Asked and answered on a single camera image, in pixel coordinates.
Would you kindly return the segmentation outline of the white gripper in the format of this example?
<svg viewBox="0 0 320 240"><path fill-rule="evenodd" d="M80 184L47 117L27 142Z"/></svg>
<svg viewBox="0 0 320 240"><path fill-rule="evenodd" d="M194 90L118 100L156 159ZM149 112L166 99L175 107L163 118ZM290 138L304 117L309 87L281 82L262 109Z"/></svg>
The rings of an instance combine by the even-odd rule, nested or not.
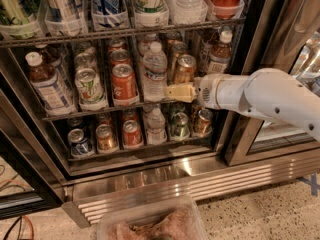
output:
<svg viewBox="0 0 320 240"><path fill-rule="evenodd" d="M167 86L164 93L168 99L187 103L197 97L202 106L210 109L245 110L249 107L244 95L247 80L247 76L215 73L196 77L194 86L192 83Z"/></svg>

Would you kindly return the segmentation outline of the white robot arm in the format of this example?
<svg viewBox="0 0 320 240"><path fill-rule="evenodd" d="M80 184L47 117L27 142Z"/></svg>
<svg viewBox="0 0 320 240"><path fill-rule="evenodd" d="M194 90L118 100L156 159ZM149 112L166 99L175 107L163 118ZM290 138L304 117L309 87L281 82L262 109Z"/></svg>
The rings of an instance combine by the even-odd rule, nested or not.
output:
<svg viewBox="0 0 320 240"><path fill-rule="evenodd" d="M263 68L251 75L209 74L167 86L164 95L260 120L283 121L320 141L320 97L279 69Z"/></svg>

